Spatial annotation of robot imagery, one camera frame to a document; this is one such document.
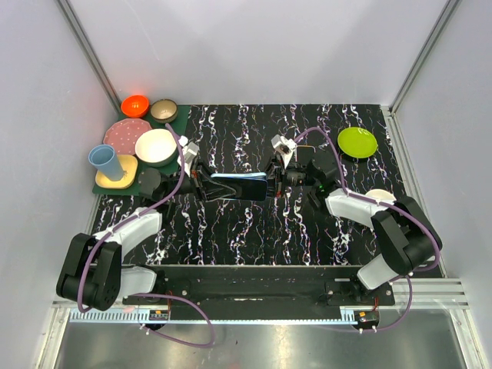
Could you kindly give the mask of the phone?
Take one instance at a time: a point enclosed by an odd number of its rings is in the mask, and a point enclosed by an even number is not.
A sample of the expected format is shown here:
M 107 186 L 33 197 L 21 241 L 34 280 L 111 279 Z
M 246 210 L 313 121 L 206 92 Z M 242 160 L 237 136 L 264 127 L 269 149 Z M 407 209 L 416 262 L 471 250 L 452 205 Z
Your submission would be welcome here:
M 310 145 L 298 145 L 296 148 L 296 162 L 300 165 L 307 165 L 314 157 L 316 148 Z
M 214 173 L 211 179 L 225 189 L 218 192 L 217 199 L 264 201 L 268 192 L 267 175 L 264 172 L 246 174 Z

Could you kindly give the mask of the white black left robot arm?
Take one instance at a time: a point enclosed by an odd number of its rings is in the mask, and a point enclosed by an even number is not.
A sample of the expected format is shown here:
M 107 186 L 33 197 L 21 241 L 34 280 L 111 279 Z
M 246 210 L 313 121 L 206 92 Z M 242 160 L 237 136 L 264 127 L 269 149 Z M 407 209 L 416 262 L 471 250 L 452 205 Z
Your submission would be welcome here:
M 205 200 L 242 194 L 231 178 L 195 172 L 168 177 L 148 168 L 138 177 L 140 195 L 157 203 L 137 208 L 128 218 L 97 234 L 79 233 L 68 247 L 56 294 L 74 301 L 82 312 L 108 310 L 117 300 L 139 294 L 149 304 L 158 304 L 166 286 L 147 267 L 122 267 L 125 255 L 146 238 L 157 234 L 165 216 L 158 208 L 176 194 L 196 193 Z

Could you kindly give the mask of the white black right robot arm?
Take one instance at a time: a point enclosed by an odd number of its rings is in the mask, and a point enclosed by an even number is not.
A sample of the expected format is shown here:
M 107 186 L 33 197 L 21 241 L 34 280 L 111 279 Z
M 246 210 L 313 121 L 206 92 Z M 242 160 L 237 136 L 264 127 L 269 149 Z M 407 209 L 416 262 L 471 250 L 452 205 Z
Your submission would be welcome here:
M 380 200 L 344 189 L 337 182 L 335 164 L 318 167 L 313 159 L 306 164 L 286 165 L 276 154 L 271 156 L 265 172 L 268 196 L 279 197 L 286 187 L 308 187 L 307 199 L 315 210 L 374 232 L 380 254 L 359 269 L 344 290 L 356 304 L 369 303 L 383 284 L 408 276 L 429 258 L 440 256 L 442 241 L 411 197 Z

